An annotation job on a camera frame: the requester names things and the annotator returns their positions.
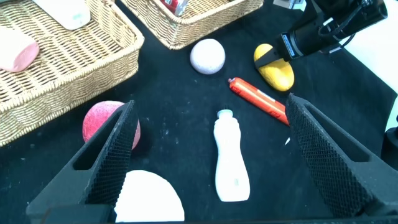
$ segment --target wicker basket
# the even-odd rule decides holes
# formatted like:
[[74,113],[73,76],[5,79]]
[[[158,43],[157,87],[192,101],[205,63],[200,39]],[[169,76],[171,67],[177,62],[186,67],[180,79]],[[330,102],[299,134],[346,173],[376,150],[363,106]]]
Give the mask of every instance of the wicker basket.
[[0,146],[133,76],[144,38],[112,1],[86,0],[88,25],[66,30],[30,0],[0,4],[0,26],[33,37],[27,70],[0,70]]
[[264,0],[189,0],[182,17],[159,0],[121,0],[169,49],[178,50],[259,9]]

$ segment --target white ball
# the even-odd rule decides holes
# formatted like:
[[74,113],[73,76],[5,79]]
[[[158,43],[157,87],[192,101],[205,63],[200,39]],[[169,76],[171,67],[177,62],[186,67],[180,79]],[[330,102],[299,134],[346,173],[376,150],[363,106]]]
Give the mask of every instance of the white ball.
[[196,71],[202,74],[211,75],[218,72],[224,62],[224,48],[215,39],[201,40],[192,48],[191,64]]

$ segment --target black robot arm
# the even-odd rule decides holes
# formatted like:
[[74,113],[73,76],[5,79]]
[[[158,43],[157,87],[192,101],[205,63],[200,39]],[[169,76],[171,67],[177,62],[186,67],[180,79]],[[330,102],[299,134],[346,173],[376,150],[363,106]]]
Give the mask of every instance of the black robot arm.
[[310,55],[385,18],[383,0],[307,0],[302,18],[278,35],[274,48],[256,60],[256,67]]

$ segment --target yellow toy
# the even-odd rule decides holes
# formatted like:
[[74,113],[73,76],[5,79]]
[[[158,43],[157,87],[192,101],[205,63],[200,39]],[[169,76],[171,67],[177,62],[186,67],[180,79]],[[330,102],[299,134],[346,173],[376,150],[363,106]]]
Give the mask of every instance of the yellow toy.
[[[259,45],[254,51],[254,61],[270,51],[270,49],[272,49],[272,46],[269,44]],[[259,72],[267,83],[276,90],[287,91],[293,86],[294,73],[292,66],[283,59],[276,60],[259,68]]]

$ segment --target white plastic bottle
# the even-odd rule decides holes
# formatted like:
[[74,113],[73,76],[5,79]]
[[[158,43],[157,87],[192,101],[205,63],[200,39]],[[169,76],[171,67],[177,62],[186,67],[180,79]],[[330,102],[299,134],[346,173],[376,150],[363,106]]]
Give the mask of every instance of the white plastic bottle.
[[214,125],[218,147],[216,191],[223,202],[247,200],[250,195],[248,172],[241,154],[241,130],[231,110],[221,110]]

